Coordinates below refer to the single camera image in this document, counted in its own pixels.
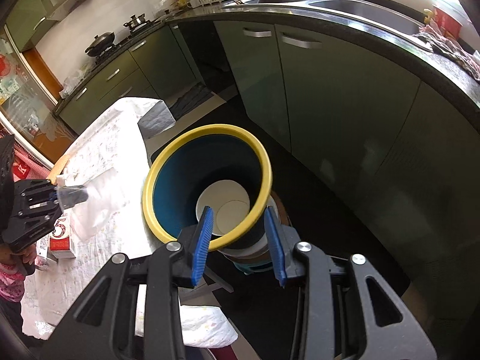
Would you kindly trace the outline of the person's left hand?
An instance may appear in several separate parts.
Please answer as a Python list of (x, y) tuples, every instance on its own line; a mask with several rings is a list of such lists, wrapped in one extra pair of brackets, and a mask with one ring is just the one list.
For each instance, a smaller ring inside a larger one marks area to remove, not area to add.
[(36, 243), (30, 244), (16, 253), (12, 252), (7, 244), (1, 243), (0, 245), (0, 262), (18, 267), (23, 275), (32, 275), (35, 272), (36, 257)]

